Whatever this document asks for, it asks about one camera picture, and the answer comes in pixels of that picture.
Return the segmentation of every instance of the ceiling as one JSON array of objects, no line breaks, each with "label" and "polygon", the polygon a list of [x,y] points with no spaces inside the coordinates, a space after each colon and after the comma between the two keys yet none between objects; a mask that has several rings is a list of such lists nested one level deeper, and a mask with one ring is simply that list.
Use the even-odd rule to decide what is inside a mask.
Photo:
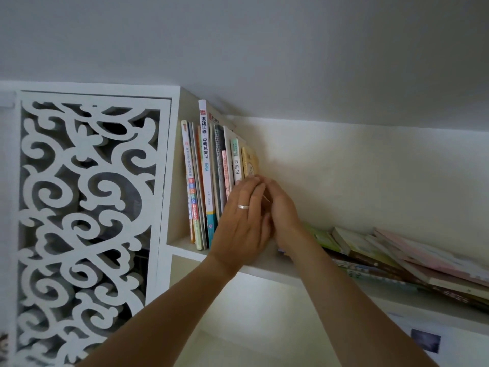
[{"label": "ceiling", "polygon": [[254,117],[489,130],[489,0],[0,0],[0,79]]}]

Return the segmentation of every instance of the yellow book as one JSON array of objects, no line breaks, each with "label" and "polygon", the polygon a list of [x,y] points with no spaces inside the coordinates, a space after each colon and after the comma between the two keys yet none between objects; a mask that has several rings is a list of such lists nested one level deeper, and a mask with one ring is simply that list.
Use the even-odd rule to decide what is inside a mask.
[{"label": "yellow book", "polygon": [[243,157],[243,172],[244,176],[255,175],[260,173],[258,167],[258,157],[255,151],[247,145],[241,148],[241,154]]}]

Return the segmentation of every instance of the row of books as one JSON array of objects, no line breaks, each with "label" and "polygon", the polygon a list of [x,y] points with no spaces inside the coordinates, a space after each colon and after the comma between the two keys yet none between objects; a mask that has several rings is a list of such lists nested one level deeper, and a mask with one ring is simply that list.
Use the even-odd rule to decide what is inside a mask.
[{"label": "row of books", "polygon": [[330,234],[305,227],[351,277],[435,292],[489,313],[489,267],[474,259],[383,229],[362,235],[343,228]]},{"label": "row of books", "polygon": [[206,100],[199,100],[198,124],[182,120],[191,241],[210,248],[235,183],[258,173],[258,157],[235,126]]}]

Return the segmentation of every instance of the pink book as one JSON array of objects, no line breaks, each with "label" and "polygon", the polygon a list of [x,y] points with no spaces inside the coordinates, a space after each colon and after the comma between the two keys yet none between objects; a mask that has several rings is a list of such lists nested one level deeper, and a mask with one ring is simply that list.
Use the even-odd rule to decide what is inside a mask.
[{"label": "pink book", "polygon": [[226,185],[226,199],[229,198],[231,193],[231,187],[229,186],[229,173],[227,171],[227,153],[223,150],[223,166],[224,166],[224,184]]},{"label": "pink book", "polygon": [[489,267],[474,259],[411,241],[387,230],[376,229],[375,235],[401,250],[405,254],[401,259],[407,262],[489,287]]}]

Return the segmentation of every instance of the cabinet door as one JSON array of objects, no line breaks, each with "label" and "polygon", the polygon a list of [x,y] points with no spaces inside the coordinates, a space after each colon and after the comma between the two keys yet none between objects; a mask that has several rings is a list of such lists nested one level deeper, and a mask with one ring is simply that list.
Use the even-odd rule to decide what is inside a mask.
[{"label": "cabinet door", "polygon": [[70,365],[144,306],[170,100],[22,92],[19,115],[10,342],[18,365]]}]

